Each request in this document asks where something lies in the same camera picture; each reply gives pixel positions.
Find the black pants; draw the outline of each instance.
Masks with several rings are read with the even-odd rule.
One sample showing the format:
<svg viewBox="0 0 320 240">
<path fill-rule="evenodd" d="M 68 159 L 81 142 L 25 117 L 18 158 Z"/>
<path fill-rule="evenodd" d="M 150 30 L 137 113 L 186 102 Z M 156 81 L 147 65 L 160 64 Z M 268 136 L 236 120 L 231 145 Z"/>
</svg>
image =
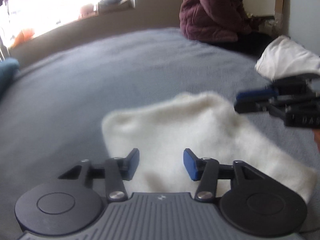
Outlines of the black pants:
<svg viewBox="0 0 320 240">
<path fill-rule="evenodd" d="M 238 37 L 239 39 L 236 42 L 215 42 L 210 44 L 259 58 L 266 47 L 274 40 L 267 34 L 257 32 L 247 35 L 238 34 Z"/>
</svg>

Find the ribbed gray plate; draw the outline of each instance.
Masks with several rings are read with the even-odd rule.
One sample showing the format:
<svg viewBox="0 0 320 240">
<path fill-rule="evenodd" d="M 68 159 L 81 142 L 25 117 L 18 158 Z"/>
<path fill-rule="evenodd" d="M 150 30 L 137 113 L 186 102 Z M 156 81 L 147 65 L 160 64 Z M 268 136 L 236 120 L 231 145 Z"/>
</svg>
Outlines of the ribbed gray plate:
<svg viewBox="0 0 320 240">
<path fill-rule="evenodd" d="M 19 240 L 44 240 L 25 233 Z M 217 207 L 199 203 L 189 193 L 134 193 L 112 203 L 92 226 L 58 240 L 258 240 L 227 224 Z M 297 234 L 273 238 L 302 240 Z"/>
</svg>

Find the windowsill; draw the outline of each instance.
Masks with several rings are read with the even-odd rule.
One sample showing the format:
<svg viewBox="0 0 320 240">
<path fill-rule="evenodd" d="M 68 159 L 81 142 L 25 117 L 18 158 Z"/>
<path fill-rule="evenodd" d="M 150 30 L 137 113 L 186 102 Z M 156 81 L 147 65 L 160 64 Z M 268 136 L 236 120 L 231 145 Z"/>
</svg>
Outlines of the windowsill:
<svg viewBox="0 0 320 240">
<path fill-rule="evenodd" d="M 33 35 L 33 37 L 32 37 L 31 39 L 29 39 L 29 40 L 27 40 L 27 41 L 25 41 L 25 42 L 23 42 L 23 43 L 21 43 L 21 44 L 18 44 L 18 45 L 15 46 L 15 47 L 9 47 L 9 48 L 8 48 L 8 51 L 9 51 L 9 53 L 10 53 L 11 51 L 15 50 L 16 48 L 22 46 L 23 44 L 26 44 L 26 43 L 28 43 L 29 41 L 32 41 L 32 40 L 34 40 L 34 39 L 37 39 L 39 36 L 42 36 L 43 34 L 49 33 L 49 32 L 51 32 L 51 31 L 53 31 L 53 30 L 55 30 L 55 29 L 58 29 L 58 28 L 60 28 L 60 27 L 64 27 L 64 26 L 66 26 L 66 25 L 74 24 L 74 23 L 76 23 L 76 22 L 80 22 L 80 21 L 86 20 L 86 19 L 88 19 L 88 18 L 103 17 L 103 16 L 106 16 L 106 15 L 111 15 L 111 14 L 113 14 L 113 13 L 123 12 L 123 11 L 129 11 L 129 10 L 134 10 L 134 9 L 135 9 L 135 8 L 132 7 L 132 6 L 131 6 L 131 7 L 127 7 L 127 8 L 123 8 L 123 7 L 118 7 L 118 8 L 116 8 L 116 7 L 115 7 L 115 8 L 113 8 L 112 10 L 110 10 L 110 11 L 108 11 L 108 12 L 105 12 L 105 13 L 103 13 L 103 14 L 99 14 L 99 13 L 94 12 L 94 13 L 88 14 L 88 15 L 86 15 L 86 16 L 80 17 L 80 18 L 78 18 L 77 20 L 74 20 L 74 21 L 71 21 L 71 22 L 68 22 L 68 23 L 65 23 L 65 24 L 62 24 L 62 25 L 57 25 L 55 28 L 52 28 L 52 29 L 50 29 L 50 30 L 48 30 L 48 31 L 46 31 L 46 32 L 35 33 L 35 35 Z"/>
</svg>

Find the black circular mount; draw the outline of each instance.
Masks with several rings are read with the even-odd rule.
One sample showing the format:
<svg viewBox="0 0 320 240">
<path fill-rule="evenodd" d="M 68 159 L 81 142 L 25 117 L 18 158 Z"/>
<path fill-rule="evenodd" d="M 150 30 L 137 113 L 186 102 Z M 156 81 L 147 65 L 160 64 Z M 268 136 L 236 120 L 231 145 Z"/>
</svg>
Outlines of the black circular mount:
<svg viewBox="0 0 320 240">
<path fill-rule="evenodd" d="M 45 236 L 74 233 L 94 222 L 102 212 L 100 196 L 70 180 L 39 185 L 22 195 L 16 218 L 24 230 Z"/>
<path fill-rule="evenodd" d="M 251 180 L 223 195 L 224 218 L 251 235 L 278 237 L 297 231 L 307 216 L 303 199 L 280 183 Z"/>
</svg>

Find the white pillow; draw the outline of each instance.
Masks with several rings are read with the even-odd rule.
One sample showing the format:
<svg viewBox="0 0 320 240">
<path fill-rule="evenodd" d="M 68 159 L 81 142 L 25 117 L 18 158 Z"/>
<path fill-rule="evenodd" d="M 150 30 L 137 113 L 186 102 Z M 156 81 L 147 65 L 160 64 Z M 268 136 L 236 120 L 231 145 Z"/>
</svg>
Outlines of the white pillow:
<svg viewBox="0 0 320 240">
<path fill-rule="evenodd" d="M 255 69 L 270 80 L 303 73 L 320 75 L 320 58 L 282 35 L 267 46 Z"/>
</svg>

